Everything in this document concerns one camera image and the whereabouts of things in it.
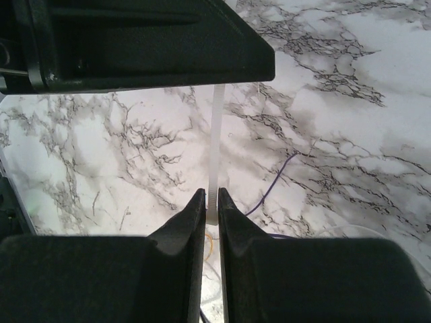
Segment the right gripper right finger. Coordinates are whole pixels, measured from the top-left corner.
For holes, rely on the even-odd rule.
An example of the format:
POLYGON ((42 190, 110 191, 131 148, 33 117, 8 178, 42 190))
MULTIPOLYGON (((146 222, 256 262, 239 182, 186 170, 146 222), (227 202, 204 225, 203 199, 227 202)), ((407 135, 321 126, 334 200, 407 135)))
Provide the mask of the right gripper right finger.
POLYGON ((272 238, 218 197, 227 322, 429 322, 407 254, 380 238, 272 238))

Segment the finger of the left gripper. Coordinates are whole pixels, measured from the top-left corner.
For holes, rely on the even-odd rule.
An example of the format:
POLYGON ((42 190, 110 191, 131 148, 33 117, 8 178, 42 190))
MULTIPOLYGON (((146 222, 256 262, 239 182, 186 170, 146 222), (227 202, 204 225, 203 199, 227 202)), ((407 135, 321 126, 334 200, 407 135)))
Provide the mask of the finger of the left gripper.
POLYGON ((271 81, 275 53, 223 1, 2 1, 3 94, 271 81))

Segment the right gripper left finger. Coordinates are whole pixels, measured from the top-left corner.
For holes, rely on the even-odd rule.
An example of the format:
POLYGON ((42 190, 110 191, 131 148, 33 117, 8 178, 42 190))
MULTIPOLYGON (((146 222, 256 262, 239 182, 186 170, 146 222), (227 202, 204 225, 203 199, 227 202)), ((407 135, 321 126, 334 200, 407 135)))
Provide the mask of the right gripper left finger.
POLYGON ((149 236, 1 243, 2 322, 198 322, 205 191, 149 236))

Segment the white plastic zip tie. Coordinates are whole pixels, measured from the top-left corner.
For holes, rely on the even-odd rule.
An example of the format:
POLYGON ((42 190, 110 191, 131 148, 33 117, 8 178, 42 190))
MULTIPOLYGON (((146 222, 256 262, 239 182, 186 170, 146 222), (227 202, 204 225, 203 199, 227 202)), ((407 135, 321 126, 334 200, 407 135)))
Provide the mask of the white plastic zip tie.
POLYGON ((213 105, 211 109, 211 131, 209 144, 209 181, 206 214, 206 222, 209 225, 218 224, 218 174, 220 164, 220 141, 225 88, 226 86, 224 84, 215 85, 213 91, 213 105))

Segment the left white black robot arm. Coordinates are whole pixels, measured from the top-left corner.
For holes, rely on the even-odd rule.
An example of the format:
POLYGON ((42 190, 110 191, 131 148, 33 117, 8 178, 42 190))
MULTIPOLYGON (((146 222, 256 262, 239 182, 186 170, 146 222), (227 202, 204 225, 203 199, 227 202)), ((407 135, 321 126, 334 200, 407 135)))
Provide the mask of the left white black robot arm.
POLYGON ((274 77, 224 1, 2 1, 3 233, 215 223, 225 88, 274 77))

